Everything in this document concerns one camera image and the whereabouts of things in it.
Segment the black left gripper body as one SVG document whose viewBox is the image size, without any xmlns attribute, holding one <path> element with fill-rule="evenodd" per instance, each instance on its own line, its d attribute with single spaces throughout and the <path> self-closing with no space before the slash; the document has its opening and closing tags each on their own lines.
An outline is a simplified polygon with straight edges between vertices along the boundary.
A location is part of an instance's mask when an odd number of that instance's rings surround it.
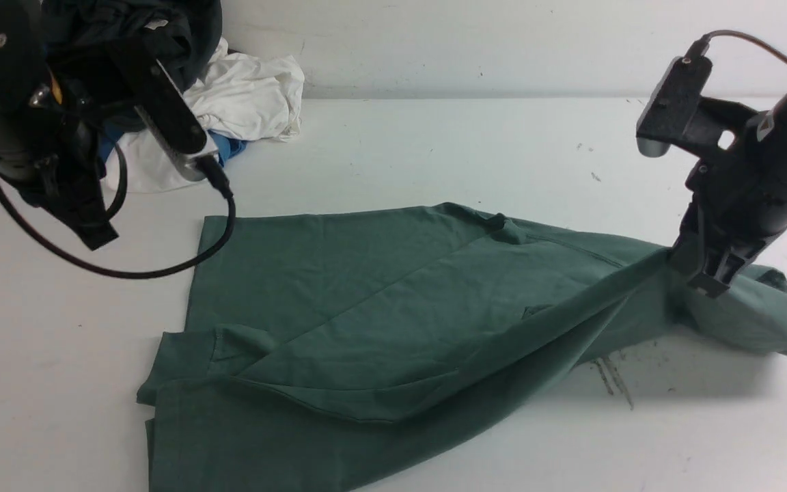
<svg viewBox="0 0 787 492">
<path fill-rule="evenodd" d="M 105 163 L 99 150 L 100 141 L 109 136 L 93 114 L 72 107 L 74 102 L 54 76 L 33 91 L 30 113 L 44 116 L 48 135 L 40 158 L 32 162 L 40 184 L 20 194 L 69 228 L 88 249 L 97 250 L 119 237 L 111 221 L 121 209 L 121 193 L 106 205 L 100 183 Z"/>
</svg>

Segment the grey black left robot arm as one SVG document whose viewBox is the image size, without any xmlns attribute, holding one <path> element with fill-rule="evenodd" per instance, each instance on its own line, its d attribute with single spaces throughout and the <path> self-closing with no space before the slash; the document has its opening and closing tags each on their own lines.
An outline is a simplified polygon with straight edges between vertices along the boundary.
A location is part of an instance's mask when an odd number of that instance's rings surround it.
<svg viewBox="0 0 787 492">
<path fill-rule="evenodd" d="M 0 179 L 99 249 L 118 237 L 101 193 L 99 131 L 68 108 L 39 18 L 36 1 L 0 1 Z"/>
</svg>

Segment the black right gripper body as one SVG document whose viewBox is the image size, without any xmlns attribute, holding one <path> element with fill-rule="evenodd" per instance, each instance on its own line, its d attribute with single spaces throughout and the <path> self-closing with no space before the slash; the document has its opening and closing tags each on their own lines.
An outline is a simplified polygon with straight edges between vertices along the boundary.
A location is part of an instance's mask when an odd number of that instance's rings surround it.
<svg viewBox="0 0 787 492">
<path fill-rule="evenodd" d="M 700 160 L 687 184 L 693 199 L 669 265 L 718 298 L 787 230 L 787 136 L 746 131 L 718 159 Z"/>
</svg>

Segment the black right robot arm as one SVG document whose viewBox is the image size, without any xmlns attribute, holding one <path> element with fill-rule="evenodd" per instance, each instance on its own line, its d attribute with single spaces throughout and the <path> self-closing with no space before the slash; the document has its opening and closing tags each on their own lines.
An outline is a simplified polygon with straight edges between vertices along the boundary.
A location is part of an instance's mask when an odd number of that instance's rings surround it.
<svg viewBox="0 0 787 492">
<path fill-rule="evenodd" d="M 787 230 L 787 93 L 760 112 L 699 96 L 674 145 L 698 162 L 669 261 L 689 287 L 717 298 Z"/>
</svg>

